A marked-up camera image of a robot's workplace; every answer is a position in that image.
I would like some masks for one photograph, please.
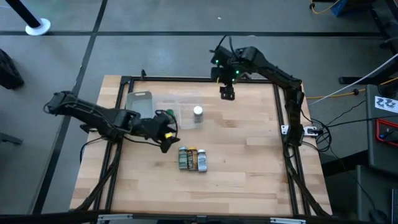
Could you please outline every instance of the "white bottle cap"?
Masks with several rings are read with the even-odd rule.
[[[193,112],[196,115],[201,115],[203,113],[203,108],[201,106],[196,106],[196,107],[193,108]]]

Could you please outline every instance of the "wooden table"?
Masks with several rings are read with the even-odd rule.
[[[120,80],[121,76],[105,76],[97,104],[114,107]],[[238,83],[234,89],[236,99],[227,101],[220,99],[215,83],[134,82],[134,91],[150,90],[153,95],[200,93],[204,122],[198,129],[179,130],[181,141],[166,154],[155,146],[124,141],[111,211],[291,217],[273,87]],[[306,101],[302,109],[309,117]],[[305,119],[302,123],[310,124]],[[88,141],[98,137],[91,133]],[[309,137],[305,141],[315,144]],[[180,146],[206,149],[208,172],[180,171],[177,163]],[[106,141],[86,147],[71,208],[79,206],[98,183],[105,147]],[[299,150],[306,185],[331,214],[318,152],[306,145]],[[297,186],[295,189],[299,211],[303,213],[300,191]],[[105,186],[100,208],[104,208],[107,192]]]

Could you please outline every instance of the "gray floor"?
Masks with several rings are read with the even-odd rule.
[[[25,1],[52,22],[52,31],[92,31],[102,0]],[[328,4],[317,4],[317,8]],[[0,33],[24,30],[24,23],[0,7]],[[251,31],[251,32],[377,32],[368,12],[337,18],[316,16],[307,0],[109,0],[99,31]],[[71,90],[80,71],[89,36],[0,35],[0,48],[15,61],[25,86],[0,88],[0,131],[24,139],[21,146],[0,145],[0,213],[29,213],[49,162],[61,117],[42,112],[52,93]],[[104,75],[208,77],[210,58],[219,36],[97,36],[79,97],[95,102]],[[256,46],[272,63],[305,84],[308,96],[341,88],[340,76],[361,77],[391,56],[378,38],[233,37],[235,47]],[[329,122],[364,99],[325,100],[310,107],[311,116]],[[339,121],[364,118],[364,105]],[[43,212],[69,208],[86,134],[72,119]],[[338,156],[366,148],[364,123],[332,130]],[[322,155],[323,161],[333,159]]]

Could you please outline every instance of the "small bottle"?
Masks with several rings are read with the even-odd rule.
[[[198,150],[198,170],[199,172],[207,171],[207,158],[206,151],[204,149]]]
[[[196,147],[189,147],[187,154],[188,154],[188,170],[198,170],[198,151]]]
[[[193,108],[193,122],[195,124],[200,124],[203,122],[203,108],[201,106],[196,106]]]
[[[188,169],[187,147],[179,147],[178,149],[178,168]]]

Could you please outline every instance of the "wire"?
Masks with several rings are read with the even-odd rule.
[[[317,123],[317,124],[320,124],[320,125],[321,125],[321,127],[322,127],[321,132],[322,132],[322,133],[319,134],[319,135],[317,136],[316,142],[317,142],[317,144],[320,144],[320,143],[322,143],[323,141],[325,141],[325,140],[327,139],[327,143],[328,143],[328,144],[327,144],[325,147],[319,149],[319,151],[320,151],[320,152],[326,152],[327,150],[329,150],[330,144],[331,144],[331,140],[332,140],[329,127],[328,127],[327,125],[323,124],[321,121],[319,121],[319,120],[317,120],[317,119],[313,119],[313,118],[312,118],[312,119],[309,119],[308,117],[306,117],[306,116],[304,115],[303,110],[301,110],[301,114],[303,115],[303,117],[304,117],[307,121],[309,121],[309,122],[311,122],[311,123]]]
[[[307,145],[309,145],[309,146],[311,146],[311,147],[313,147],[313,148],[316,149],[316,150],[318,150],[318,148],[317,148],[316,146],[314,146],[313,144],[311,144],[311,143],[309,143],[309,142],[303,141],[303,143],[304,143],[304,144],[307,144]]]
[[[336,121],[337,119],[341,118],[344,114],[350,112],[351,110],[353,110],[356,107],[359,107],[361,104],[363,104],[364,102],[366,102],[366,100],[363,100],[362,102],[358,103],[357,105],[353,106],[352,108],[350,108],[348,111],[343,112],[342,114],[340,114],[340,116],[336,117],[335,119],[333,119],[332,121],[330,121],[326,126],[329,126],[329,124],[331,124],[332,122]]]
[[[216,50],[218,50],[218,48],[221,46],[221,44],[223,43],[224,39],[225,39],[226,35],[223,36],[223,38],[221,38],[220,42],[218,43],[216,49],[214,50],[210,50],[210,52],[215,52]]]
[[[158,147],[160,146],[160,144],[154,144],[154,143],[151,143],[151,142],[144,142],[144,141],[136,141],[136,140],[129,139],[129,138],[125,137],[125,136],[123,136],[123,138],[128,140],[128,141],[135,142],[135,143],[150,144],[152,146],[158,146]]]
[[[229,47],[230,47],[230,49],[232,51],[232,54],[234,55],[235,59],[238,59],[238,56],[235,53],[234,47],[232,46],[232,37],[229,35],[228,39],[229,39]]]
[[[81,149],[80,149],[80,164],[81,164],[81,160],[83,159],[83,150],[84,150],[84,148],[85,148],[86,146],[88,146],[89,144],[94,143],[95,141],[100,140],[100,139],[102,139],[102,138],[103,138],[103,137],[101,136],[101,137],[99,137],[99,138],[90,140],[90,141],[84,143],[84,144],[81,146]]]
[[[307,145],[309,145],[309,146],[312,146],[312,147],[313,147],[315,150],[317,150],[317,151],[320,151],[316,146],[314,146],[313,144],[311,144],[311,143],[309,143],[309,142],[303,141],[303,143],[304,143],[304,144],[307,144]],[[372,205],[372,207],[373,207],[373,210],[375,210],[375,209],[376,209],[376,206],[375,206],[375,204],[374,204],[374,201],[373,201],[372,197],[365,191],[365,189],[363,189],[363,187],[362,187],[362,185],[359,183],[359,181],[358,181],[352,174],[350,174],[349,172],[347,172],[346,167],[345,167],[345,165],[344,165],[344,162],[335,154],[335,152],[333,152],[333,149],[331,148],[331,146],[330,146],[330,152],[336,157],[336,159],[338,159],[338,160],[341,162],[341,165],[343,166],[344,172],[345,172],[346,174],[348,174],[351,178],[353,178],[353,180],[359,185],[359,187],[361,188],[362,192],[365,194],[365,196],[366,196],[366,197],[368,198],[368,200],[370,201],[370,203],[371,203],[371,205]]]
[[[381,118],[393,118],[393,117],[397,117],[398,115],[392,115],[392,116],[382,116],[382,117],[378,117],[378,118],[368,118],[368,119],[359,119],[359,120],[354,120],[354,121],[347,121],[347,122],[342,122],[342,123],[338,123],[338,124],[334,124],[331,126],[328,126],[329,128],[332,127],[336,127],[336,126],[340,126],[340,125],[344,125],[344,124],[351,124],[351,123],[356,123],[356,122],[361,122],[361,121],[372,121],[374,119],[381,119]]]
[[[381,83],[380,85],[388,84],[388,83],[390,83],[392,81],[395,81],[397,79],[398,79],[398,77],[390,79],[390,80],[388,80],[388,81],[386,81],[384,83]],[[333,95],[333,96],[329,96],[329,97],[330,98],[337,98],[337,97],[350,96],[350,95],[355,95],[355,92],[352,91],[351,93],[343,93],[343,94]],[[317,99],[322,99],[323,97],[325,97],[325,96],[310,96],[310,97],[306,97],[306,99],[307,100],[317,100]]]
[[[313,105],[313,104],[315,104],[315,103],[321,102],[322,100],[324,100],[324,99],[326,99],[326,98],[328,98],[328,97],[330,97],[330,96],[333,96],[334,94],[336,94],[336,93],[338,93],[338,92],[340,92],[340,91],[343,91],[343,90],[345,90],[345,89],[347,89],[347,88],[349,88],[349,87],[351,87],[351,86],[353,86],[353,85],[359,83],[360,81],[364,80],[365,78],[367,78],[367,77],[369,77],[369,76],[371,76],[371,75],[374,75],[374,74],[377,73],[382,67],[384,67],[385,65],[387,65],[388,63],[390,63],[391,61],[393,61],[394,59],[396,59],[397,57],[398,57],[398,54],[392,56],[388,61],[384,62],[382,65],[380,65],[379,67],[377,67],[377,69],[373,70],[371,73],[369,73],[369,74],[365,75],[364,77],[360,78],[360,79],[357,80],[356,82],[354,82],[354,83],[352,83],[352,84],[350,84],[350,85],[347,85],[347,86],[345,86],[345,87],[343,87],[343,88],[341,88],[341,89],[335,91],[334,93],[331,93],[331,94],[329,94],[329,95],[327,95],[327,96],[324,96],[323,98],[320,98],[319,100],[317,100],[317,101],[315,101],[315,102],[313,102],[313,103],[310,103],[309,105]]]
[[[374,201],[372,199],[372,197],[365,191],[365,189],[363,189],[362,185],[359,183],[359,181],[355,178],[354,175],[350,174],[349,172],[347,172],[346,167],[344,166],[344,162],[335,154],[335,152],[333,152],[333,149],[330,147],[330,152],[336,157],[336,159],[338,159],[341,162],[341,165],[343,166],[343,170],[346,174],[348,174],[353,180],[355,180],[355,182],[358,184],[358,186],[361,188],[362,192],[365,194],[365,196],[368,198],[369,202],[371,203],[373,210],[376,209],[376,206],[374,204]]]
[[[388,44],[389,42],[393,42],[395,40],[398,40],[398,37],[391,37],[390,39],[387,39],[383,42],[383,44]]]
[[[337,98],[337,97],[342,97],[342,96],[351,96],[351,95],[355,95],[355,93],[352,91],[351,93],[343,93],[343,94],[338,94],[338,95],[333,95],[333,96],[329,96],[330,98]],[[306,99],[308,100],[317,100],[317,99],[322,99],[324,96],[310,96],[310,97],[306,97]]]
[[[312,9],[312,12],[315,13],[315,14],[322,14],[322,13],[324,13],[324,12],[327,12],[327,10],[331,9],[331,8],[332,8],[333,6],[335,6],[337,3],[339,3],[340,0],[337,0],[335,3],[333,3],[333,4],[332,4],[331,6],[329,6],[327,9],[322,10],[322,11],[320,11],[320,12],[317,12],[316,10],[314,10],[314,8],[315,8],[315,3],[313,3],[313,0],[311,0],[310,2],[311,2],[310,8]]]

